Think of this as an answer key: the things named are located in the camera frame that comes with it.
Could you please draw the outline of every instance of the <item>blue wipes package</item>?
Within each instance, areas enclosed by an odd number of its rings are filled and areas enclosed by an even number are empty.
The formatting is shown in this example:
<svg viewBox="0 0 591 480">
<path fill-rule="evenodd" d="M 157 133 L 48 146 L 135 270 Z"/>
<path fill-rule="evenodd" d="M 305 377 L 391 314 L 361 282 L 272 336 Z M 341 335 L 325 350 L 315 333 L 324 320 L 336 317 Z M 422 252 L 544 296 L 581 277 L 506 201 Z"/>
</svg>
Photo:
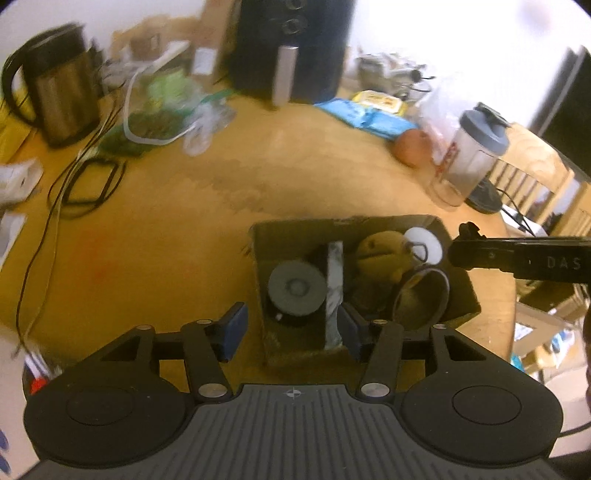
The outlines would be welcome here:
<svg viewBox="0 0 591 480">
<path fill-rule="evenodd" d="M 387 140 L 395 140 L 406 130 L 417 128 L 414 123 L 397 115 L 368 108 L 344 98 L 333 98 L 315 106 L 354 128 L 360 128 Z"/>
</svg>

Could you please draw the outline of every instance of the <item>ridged gray panel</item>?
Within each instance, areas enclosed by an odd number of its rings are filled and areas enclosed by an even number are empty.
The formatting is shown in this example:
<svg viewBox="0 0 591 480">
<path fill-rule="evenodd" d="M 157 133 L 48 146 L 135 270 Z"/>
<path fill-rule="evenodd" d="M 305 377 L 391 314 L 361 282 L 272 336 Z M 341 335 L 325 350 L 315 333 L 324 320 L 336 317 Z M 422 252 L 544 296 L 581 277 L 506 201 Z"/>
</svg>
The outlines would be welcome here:
<svg viewBox="0 0 591 480">
<path fill-rule="evenodd" d="M 293 389 L 300 395 L 288 395 Z M 44 461 L 25 480 L 560 480 L 542 460 L 506 469 L 457 465 L 424 450 L 392 410 L 341 385 L 246 385 L 200 407 L 146 460 L 90 470 Z"/>
</svg>

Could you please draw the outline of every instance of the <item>shaker bottle lid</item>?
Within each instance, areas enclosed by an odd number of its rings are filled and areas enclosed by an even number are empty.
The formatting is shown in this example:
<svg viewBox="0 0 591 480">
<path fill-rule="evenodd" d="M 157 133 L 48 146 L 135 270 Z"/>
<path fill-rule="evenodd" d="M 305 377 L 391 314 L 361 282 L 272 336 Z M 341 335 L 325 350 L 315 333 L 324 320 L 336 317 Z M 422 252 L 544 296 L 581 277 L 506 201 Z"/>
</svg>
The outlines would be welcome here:
<svg viewBox="0 0 591 480">
<path fill-rule="evenodd" d="M 495 155 L 503 155 L 509 148 L 506 134 L 509 122 L 484 103 L 479 103 L 472 110 L 466 110 L 460 117 L 460 127 Z"/>
</svg>

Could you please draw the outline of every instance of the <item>chair backrest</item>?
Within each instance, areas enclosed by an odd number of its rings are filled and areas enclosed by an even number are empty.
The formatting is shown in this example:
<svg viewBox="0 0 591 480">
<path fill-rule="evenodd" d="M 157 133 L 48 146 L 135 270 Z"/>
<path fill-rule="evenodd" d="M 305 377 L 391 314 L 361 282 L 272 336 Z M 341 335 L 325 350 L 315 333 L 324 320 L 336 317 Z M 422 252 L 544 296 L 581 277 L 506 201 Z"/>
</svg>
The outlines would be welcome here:
<svg viewBox="0 0 591 480">
<path fill-rule="evenodd" d="M 591 231 L 591 185 L 582 183 L 552 236 L 588 236 Z"/>
<path fill-rule="evenodd" d="M 509 149 L 496 161 L 489 180 L 513 198 L 521 213 L 542 225 L 574 178 L 574 172 L 562 163 L 550 145 L 525 127 L 512 124 L 507 136 Z M 548 197 L 538 213 L 528 216 L 527 212 L 544 188 L 550 191 Z M 506 195 L 502 196 L 502 201 L 513 207 Z"/>
</svg>

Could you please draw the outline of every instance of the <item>metal screw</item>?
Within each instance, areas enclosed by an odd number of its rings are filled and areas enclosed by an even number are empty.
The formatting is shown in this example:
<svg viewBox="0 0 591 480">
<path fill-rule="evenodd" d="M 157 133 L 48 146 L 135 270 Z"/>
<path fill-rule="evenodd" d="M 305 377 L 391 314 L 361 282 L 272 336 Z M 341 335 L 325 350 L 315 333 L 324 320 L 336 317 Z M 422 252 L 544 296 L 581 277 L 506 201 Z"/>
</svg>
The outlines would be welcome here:
<svg viewBox="0 0 591 480">
<path fill-rule="evenodd" d="M 199 395 L 206 398 L 219 398 L 228 393 L 228 389 L 220 383 L 206 383 L 199 387 Z"/>
<path fill-rule="evenodd" d="M 381 398 L 390 393 L 390 389 L 383 383 L 366 383 L 361 387 L 361 393 L 366 397 Z"/>
</svg>

